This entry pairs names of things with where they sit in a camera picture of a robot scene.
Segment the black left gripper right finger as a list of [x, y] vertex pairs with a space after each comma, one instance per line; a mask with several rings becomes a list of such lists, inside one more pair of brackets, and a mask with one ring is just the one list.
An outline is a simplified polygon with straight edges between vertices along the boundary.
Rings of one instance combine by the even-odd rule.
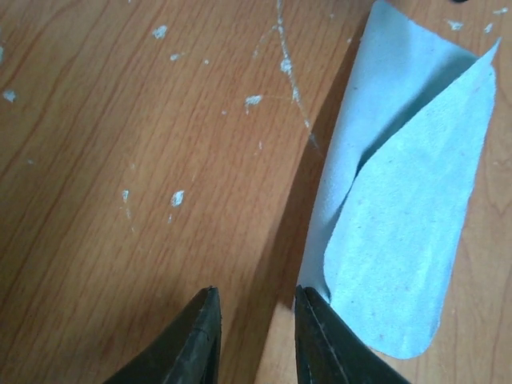
[[295, 354], [299, 383], [407, 383], [374, 354], [316, 289], [295, 291]]

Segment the light blue cleaning cloth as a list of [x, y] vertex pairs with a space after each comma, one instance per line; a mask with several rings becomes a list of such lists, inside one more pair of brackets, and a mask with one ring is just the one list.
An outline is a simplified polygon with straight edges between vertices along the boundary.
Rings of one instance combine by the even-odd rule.
[[367, 346], [431, 344], [494, 109], [476, 56], [391, 4], [370, 10], [330, 141], [298, 284]]

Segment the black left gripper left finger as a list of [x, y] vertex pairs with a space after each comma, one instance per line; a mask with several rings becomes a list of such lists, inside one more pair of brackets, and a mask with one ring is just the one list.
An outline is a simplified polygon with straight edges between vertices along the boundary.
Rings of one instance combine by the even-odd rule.
[[217, 383], [222, 341], [218, 288], [201, 289], [147, 348], [107, 383]]

